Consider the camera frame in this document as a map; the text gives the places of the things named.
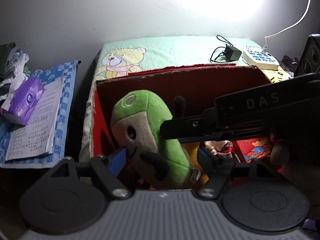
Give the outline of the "green bean plush toy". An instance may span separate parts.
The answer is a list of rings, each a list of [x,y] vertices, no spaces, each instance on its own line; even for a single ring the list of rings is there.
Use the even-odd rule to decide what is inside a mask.
[[[191,188],[201,174],[177,139],[160,135],[163,122],[171,119],[166,103],[149,90],[126,94],[111,116],[112,134],[127,149],[129,167],[157,190]]]

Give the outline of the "dark striped cloth bundle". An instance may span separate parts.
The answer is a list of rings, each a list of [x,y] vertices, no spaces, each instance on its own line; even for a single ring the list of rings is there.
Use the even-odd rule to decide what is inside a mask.
[[[284,55],[283,59],[280,62],[280,67],[289,73],[294,73],[297,69],[299,60],[297,57],[295,57],[295,59],[291,59],[290,57],[288,57],[287,55]]]

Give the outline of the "red cardboard box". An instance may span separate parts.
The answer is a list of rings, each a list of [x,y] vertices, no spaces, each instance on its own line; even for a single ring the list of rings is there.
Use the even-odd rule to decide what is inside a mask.
[[[173,114],[177,96],[187,101],[186,113],[196,115],[212,106],[218,96],[270,83],[259,68],[234,64],[166,67],[96,81],[92,96],[90,156],[108,156],[122,146],[112,134],[112,112],[116,103],[131,92],[144,95],[147,109],[141,116],[150,114],[151,121],[159,127]]]

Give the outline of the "white blue power strip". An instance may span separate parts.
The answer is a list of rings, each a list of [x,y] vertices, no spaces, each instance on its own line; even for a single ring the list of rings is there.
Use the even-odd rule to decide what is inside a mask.
[[[243,61],[259,69],[277,70],[279,62],[270,54],[262,51],[246,49],[241,55]]]

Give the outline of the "black power adapter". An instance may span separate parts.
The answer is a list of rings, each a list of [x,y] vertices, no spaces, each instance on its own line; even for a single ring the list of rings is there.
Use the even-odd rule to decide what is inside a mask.
[[[233,46],[226,46],[223,55],[229,61],[238,61],[238,59],[242,55],[242,51]]]

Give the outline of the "printed paper sheet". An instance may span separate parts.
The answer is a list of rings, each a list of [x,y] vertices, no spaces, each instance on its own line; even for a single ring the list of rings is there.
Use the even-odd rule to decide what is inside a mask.
[[[25,126],[16,125],[7,149],[6,161],[27,159],[52,153],[57,111],[64,78],[43,85],[45,90]]]

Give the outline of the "blue checkered towel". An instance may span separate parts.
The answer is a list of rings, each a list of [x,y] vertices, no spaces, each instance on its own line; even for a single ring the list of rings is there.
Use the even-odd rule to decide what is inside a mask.
[[[2,168],[52,168],[64,158],[78,64],[69,61],[31,75],[42,82],[44,93],[27,124],[1,138]]]

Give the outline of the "baby print bed sheet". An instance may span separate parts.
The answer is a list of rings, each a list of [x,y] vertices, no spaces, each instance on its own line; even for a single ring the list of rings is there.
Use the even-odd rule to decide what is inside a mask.
[[[80,161],[91,157],[91,115],[96,81],[123,77],[165,67],[192,66],[196,64],[226,63],[218,55],[225,45],[215,36],[147,37],[107,43],[95,58],[95,69],[84,118]]]

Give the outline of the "purple tissue pack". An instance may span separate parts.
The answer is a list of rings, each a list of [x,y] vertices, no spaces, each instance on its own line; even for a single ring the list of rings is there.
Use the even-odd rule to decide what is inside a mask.
[[[44,90],[38,78],[24,80],[3,102],[1,108],[4,117],[12,124],[25,126]]]

